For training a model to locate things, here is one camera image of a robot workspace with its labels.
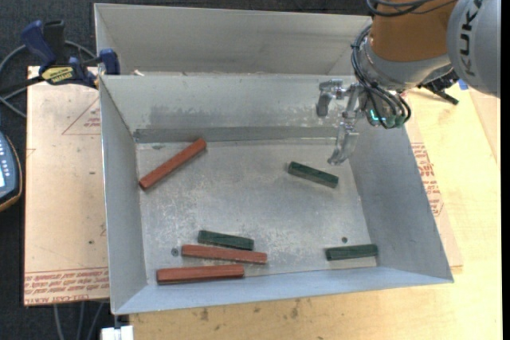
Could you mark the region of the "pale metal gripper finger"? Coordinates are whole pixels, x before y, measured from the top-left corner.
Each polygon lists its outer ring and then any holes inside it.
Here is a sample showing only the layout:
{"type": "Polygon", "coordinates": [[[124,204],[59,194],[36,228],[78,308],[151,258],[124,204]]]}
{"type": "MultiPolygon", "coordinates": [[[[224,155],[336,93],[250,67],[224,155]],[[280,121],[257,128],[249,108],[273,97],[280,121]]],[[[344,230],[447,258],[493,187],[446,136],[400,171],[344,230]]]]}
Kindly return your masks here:
{"type": "Polygon", "coordinates": [[[356,114],[344,112],[339,125],[335,149],[328,159],[328,163],[338,166],[347,161],[355,150],[359,133],[355,129],[357,122],[356,114]]]}
{"type": "Polygon", "coordinates": [[[328,114],[331,101],[342,100],[350,92],[350,89],[343,86],[342,79],[332,79],[319,83],[319,91],[316,114],[319,117],[325,117],[328,114]]]}

